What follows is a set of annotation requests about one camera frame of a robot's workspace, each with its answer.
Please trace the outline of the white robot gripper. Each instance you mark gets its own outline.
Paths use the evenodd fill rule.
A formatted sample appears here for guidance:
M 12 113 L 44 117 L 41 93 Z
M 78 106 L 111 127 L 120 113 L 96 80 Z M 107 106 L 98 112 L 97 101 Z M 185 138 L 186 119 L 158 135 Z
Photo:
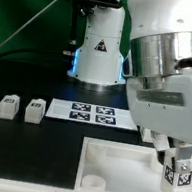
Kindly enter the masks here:
M 151 137 L 157 160 L 160 164 L 164 163 L 166 150 L 170 148 L 168 137 L 178 139 L 175 142 L 175 171 L 189 173 L 192 156 L 192 73 L 168 77 L 160 92 L 162 98 L 158 98 L 157 91 L 143 90 L 137 77 L 128 79 L 126 88 L 134 123 L 156 131 Z

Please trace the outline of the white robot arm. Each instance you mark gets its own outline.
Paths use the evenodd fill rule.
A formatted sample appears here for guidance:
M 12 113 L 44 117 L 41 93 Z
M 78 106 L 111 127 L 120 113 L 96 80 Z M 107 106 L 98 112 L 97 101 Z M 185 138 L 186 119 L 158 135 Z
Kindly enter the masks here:
M 81 0 L 85 40 L 69 76 L 88 87 L 126 78 L 134 124 L 150 130 L 158 161 L 191 171 L 192 0 Z

